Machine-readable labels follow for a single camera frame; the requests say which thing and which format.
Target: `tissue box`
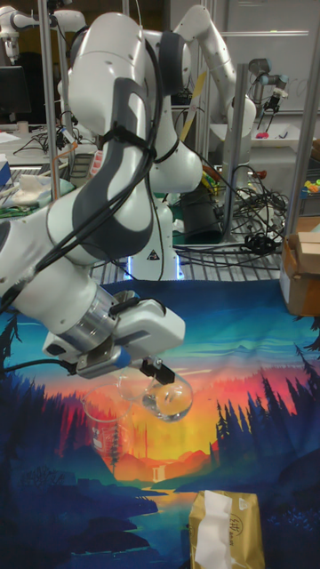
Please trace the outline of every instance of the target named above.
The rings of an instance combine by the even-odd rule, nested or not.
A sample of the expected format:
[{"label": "tissue box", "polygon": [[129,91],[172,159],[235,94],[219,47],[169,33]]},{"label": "tissue box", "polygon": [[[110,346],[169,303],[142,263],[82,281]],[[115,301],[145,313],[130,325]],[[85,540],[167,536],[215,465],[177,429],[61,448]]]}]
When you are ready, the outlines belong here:
[{"label": "tissue box", "polygon": [[303,238],[301,241],[299,235],[290,235],[284,240],[280,287],[286,307],[291,314],[318,317],[320,316],[320,274],[317,271],[320,254],[318,259],[314,245],[317,249],[319,244],[316,241],[305,242]]},{"label": "tissue box", "polygon": [[0,154],[0,186],[11,181],[11,172],[5,154]]},{"label": "tissue box", "polygon": [[[232,500],[229,518],[229,553],[232,569],[265,569],[260,526],[260,510],[256,494],[215,492]],[[196,562],[196,546],[200,522],[206,515],[204,492],[199,492],[189,515],[190,566],[191,569],[204,569]]]}]

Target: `white paper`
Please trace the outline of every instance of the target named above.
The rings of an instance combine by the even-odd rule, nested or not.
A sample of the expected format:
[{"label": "white paper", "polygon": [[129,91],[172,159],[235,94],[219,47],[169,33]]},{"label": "white paper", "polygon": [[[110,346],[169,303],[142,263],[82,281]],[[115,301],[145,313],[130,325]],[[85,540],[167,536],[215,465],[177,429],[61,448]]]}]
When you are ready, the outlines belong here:
[{"label": "white paper", "polygon": [[284,300],[287,304],[289,304],[290,299],[290,278],[286,274],[284,267],[281,267],[280,270],[280,286],[283,292]]},{"label": "white paper", "polygon": [[204,569],[231,569],[230,514],[232,499],[215,492],[204,492],[205,516],[197,535],[195,560]]},{"label": "white paper", "polygon": [[13,142],[14,140],[21,140],[19,136],[14,136],[8,132],[0,132],[0,144],[2,142]]}]

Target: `cardboard box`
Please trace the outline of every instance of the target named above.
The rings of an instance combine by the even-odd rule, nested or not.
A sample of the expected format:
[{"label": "cardboard box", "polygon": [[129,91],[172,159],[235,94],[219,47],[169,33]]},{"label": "cardboard box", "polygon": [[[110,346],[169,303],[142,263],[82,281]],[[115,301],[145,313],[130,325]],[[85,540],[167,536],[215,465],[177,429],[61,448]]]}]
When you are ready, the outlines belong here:
[{"label": "cardboard box", "polygon": [[298,233],[297,254],[301,274],[320,275],[320,233]]},{"label": "cardboard box", "polygon": [[298,263],[298,235],[284,240],[280,270],[280,287],[291,314],[302,317],[320,316],[320,275],[301,270]]}]

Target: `yellow object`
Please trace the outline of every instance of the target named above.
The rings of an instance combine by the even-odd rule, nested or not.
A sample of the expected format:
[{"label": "yellow object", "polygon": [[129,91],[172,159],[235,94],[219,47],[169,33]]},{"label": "yellow object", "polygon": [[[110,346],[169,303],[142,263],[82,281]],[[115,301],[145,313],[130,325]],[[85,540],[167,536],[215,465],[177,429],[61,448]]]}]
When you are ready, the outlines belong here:
[{"label": "yellow object", "polygon": [[197,108],[199,107],[200,95],[204,88],[204,80],[206,78],[206,71],[201,73],[196,80],[196,87],[192,93],[192,99],[190,102],[190,107],[188,108],[188,114],[186,122],[183,126],[182,133],[180,135],[180,140],[183,142],[187,138],[187,134],[196,116]]},{"label": "yellow object", "polygon": [[211,176],[209,176],[209,174],[207,174],[206,172],[203,172],[203,177],[201,179],[201,182],[204,184],[204,186],[209,189],[213,194],[217,194],[218,193],[218,188],[219,188],[219,184],[217,184]]}]

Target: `wire rack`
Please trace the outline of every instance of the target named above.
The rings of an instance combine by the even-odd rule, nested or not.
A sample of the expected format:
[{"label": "wire rack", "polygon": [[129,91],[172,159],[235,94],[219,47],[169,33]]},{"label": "wire rack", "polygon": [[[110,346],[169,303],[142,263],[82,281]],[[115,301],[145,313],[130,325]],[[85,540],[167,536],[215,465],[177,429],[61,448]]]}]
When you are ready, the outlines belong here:
[{"label": "wire rack", "polygon": [[[233,228],[237,228],[239,219],[233,222]],[[252,221],[253,231],[259,230],[259,225]],[[247,235],[245,227],[239,230],[234,245],[238,245],[244,241]],[[183,246],[180,249],[183,252],[180,256],[180,268],[185,280],[192,281],[253,281],[253,280],[273,280],[280,277],[280,261],[281,255],[278,253],[263,257],[262,259],[252,262],[252,255],[248,253],[230,254],[228,247],[221,247],[219,254],[204,252],[212,245],[197,245],[194,248],[197,252],[183,252]],[[228,264],[228,267],[222,267],[221,263]],[[241,263],[243,266],[232,266]],[[112,263],[99,263],[91,270],[92,278],[99,285],[110,285],[111,283],[120,283],[124,280],[130,280],[123,269],[127,269],[127,259],[121,259],[115,266]]]}]

